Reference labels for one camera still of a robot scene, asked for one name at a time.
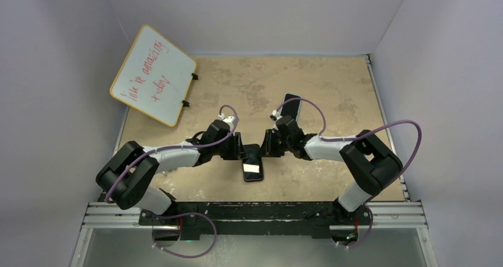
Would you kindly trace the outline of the black phone case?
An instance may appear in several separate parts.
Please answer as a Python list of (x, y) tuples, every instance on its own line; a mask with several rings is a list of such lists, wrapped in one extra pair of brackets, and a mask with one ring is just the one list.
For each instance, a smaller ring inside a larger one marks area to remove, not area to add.
[(259, 155), (260, 145), (247, 144), (244, 146), (246, 157), (242, 160), (243, 180), (245, 182), (260, 182), (264, 179), (262, 158)]

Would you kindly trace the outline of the black phone with pink edge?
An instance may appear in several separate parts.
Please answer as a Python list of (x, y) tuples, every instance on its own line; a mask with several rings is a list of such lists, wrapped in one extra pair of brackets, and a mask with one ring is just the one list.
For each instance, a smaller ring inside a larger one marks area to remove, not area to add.
[(263, 164), (260, 157), (249, 157), (242, 161), (243, 180), (259, 182), (264, 179)]

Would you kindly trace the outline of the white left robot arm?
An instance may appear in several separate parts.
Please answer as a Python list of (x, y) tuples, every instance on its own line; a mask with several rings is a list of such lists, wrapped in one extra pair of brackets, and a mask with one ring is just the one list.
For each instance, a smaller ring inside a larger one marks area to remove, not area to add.
[(214, 120), (194, 137), (166, 147), (141, 146), (135, 141), (123, 145), (98, 172), (95, 181), (106, 193), (105, 200), (120, 209), (140, 208), (154, 214), (163, 225), (177, 217), (176, 199), (151, 186), (156, 174), (182, 167), (197, 167), (219, 156), (223, 160), (245, 157), (235, 116)]

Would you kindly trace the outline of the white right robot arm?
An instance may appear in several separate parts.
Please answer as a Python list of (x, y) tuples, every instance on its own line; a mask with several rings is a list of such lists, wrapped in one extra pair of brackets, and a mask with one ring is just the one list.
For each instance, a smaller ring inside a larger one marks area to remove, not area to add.
[(354, 182), (335, 200), (333, 216), (346, 224), (367, 200), (380, 194), (403, 169), (398, 156), (375, 134), (363, 130), (355, 136), (322, 138), (304, 133), (290, 116), (275, 122), (265, 132), (260, 157), (282, 157), (290, 152), (297, 159), (331, 160), (345, 163)]

